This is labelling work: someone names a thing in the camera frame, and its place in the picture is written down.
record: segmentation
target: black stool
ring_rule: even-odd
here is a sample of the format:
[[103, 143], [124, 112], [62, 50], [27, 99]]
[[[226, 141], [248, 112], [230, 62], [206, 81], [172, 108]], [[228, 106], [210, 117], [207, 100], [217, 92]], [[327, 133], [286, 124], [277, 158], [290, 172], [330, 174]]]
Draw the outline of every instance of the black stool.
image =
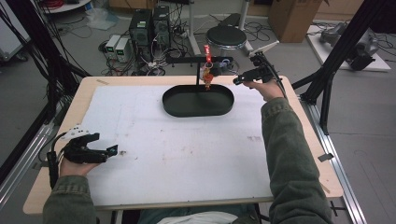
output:
[[216, 26], [206, 33], [209, 45], [221, 49], [221, 56], [225, 56], [226, 49], [241, 49], [247, 42], [246, 34], [233, 26]]

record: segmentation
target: black pole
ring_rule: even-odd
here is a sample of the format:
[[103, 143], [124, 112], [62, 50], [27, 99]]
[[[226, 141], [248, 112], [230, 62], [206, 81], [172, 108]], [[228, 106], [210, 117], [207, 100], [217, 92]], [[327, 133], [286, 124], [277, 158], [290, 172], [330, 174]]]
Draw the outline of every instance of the black pole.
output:
[[197, 86], [197, 90], [198, 90], [198, 86], [199, 86], [199, 75], [201, 74], [201, 63], [197, 63], [197, 79], [195, 82], [195, 85]]
[[330, 107], [330, 96], [332, 90], [332, 80], [340, 68], [341, 64], [347, 58], [363, 34], [367, 31], [370, 24], [378, 17], [381, 9], [388, 0], [365, 0], [361, 7], [343, 32], [340, 39], [329, 54], [329, 57], [319, 70], [313, 75], [303, 78], [292, 84], [294, 89], [300, 88], [311, 82], [308, 90], [301, 95], [303, 101], [314, 105], [323, 92], [323, 102], [320, 115], [320, 126], [327, 132], [327, 123]]

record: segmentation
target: electronic equipment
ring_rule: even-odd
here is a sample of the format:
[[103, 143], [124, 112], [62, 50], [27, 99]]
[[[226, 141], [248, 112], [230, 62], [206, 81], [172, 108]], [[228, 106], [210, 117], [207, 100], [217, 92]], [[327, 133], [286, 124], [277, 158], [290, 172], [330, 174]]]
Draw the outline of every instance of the electronic equipment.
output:
[[171, 47], [169, 6], [156, 6], [152, 19], [154, 20], [157, 49], [169, 49]]
[[283, 87], [281, 78], [279, 78], [279, 75], [277, 74], [274, 66], [268, 62], [264, 54], [261, 51], [256, 52], [255, 55], [250, 58], [250, 61], [253, 62], [256, 68], [248, 70], [242, 75], [238, 75], [236, 78], [233, 79], [233, 84], [239, 85], [242, 84], [244, 81], [254, 80], [261, 80], [262, 83], [266, 83], [271, 79], [274, 79], [286, 97], [286, 94], [284, 92], [285, 89]]
[[132, 41], [136, 42], [137, 46], [148, 47], [151, 45], [154, 31], [150, 9], [139, 8], [134, 10], [129, 32]]
[[138, 63], [150, 63], [154, 60], [149, 47], [136, 47], [134, 49], [134, 57]]
[[[108, 147], [106, 150], [90, 149], [87, 144], [99, 140], [99, 133], [90, 134], [90, 131], [81, 125], [76, 125], [67, 133], [58, 135], [51, 144], [50, 152], [47, 153], [49, 167], [49, 184], [53, 187], [59, 177], [59, 158], [62, 153], [65, 158], [75, 163], [102, 163], [108, 158], [118, 154], [118, 145]], [[61, 156], [56, 155], [55, 144], [59, 139], [70, 140], [61, 150]]]
[[116, 46], [119, 43], [121, 36], [120, 35], [113, 35], [111, 36], [110, 40], [108, 40], [105, 48], [106, 48], [106, 56], [108, 59], [117, 60], [117, 53], [116, 53]]
[[[321, 43], [329, 43], [334, 47], [346, 28], [347, 23], [340, 22], [334, 28], [323, 31], [320, 35], [319, 41]], [[378, 39], [374, 35], [369, 35], [369, 32], [366, 31], [354, 49], [347, 55], [346, 62], [353, 70], [361, 71], [370, 63], [375, 61], [372, 56], [378, 50]]]
[[131, 44], [129, 38], [122, 37], [116, 46], [117, 58], [120, 63], [127, 63], [132, 57]]

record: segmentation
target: orange object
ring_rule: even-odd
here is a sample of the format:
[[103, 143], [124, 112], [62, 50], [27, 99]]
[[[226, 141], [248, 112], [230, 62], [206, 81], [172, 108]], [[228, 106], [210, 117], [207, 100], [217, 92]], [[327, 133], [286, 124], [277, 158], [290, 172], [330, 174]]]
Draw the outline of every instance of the orange object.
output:
[[206, 88], [207, 91], [209, 91], [210, 90], [210, 83], [213, 80], [213, 75], [210, 74], [210, 73], [206, 73], [206, 74], [204, 74], [203, 78], [204, 78], [205, 88]]
[[204, 48], [205, 48], [206, 62], [212, 63], [212, 55], [210, 54], [209, 45], [204, 45]]

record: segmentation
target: black tray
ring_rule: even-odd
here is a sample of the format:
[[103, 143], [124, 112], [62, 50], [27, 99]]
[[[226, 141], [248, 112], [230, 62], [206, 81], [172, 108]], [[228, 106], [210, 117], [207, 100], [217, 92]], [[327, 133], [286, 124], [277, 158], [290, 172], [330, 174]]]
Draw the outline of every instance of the black tray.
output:
[[175, 86], [163, 94], [163, 108], [175, 117], [202, 117], [227, 114], [233, 108], [233, 93], [226, 87], [212, 84]]

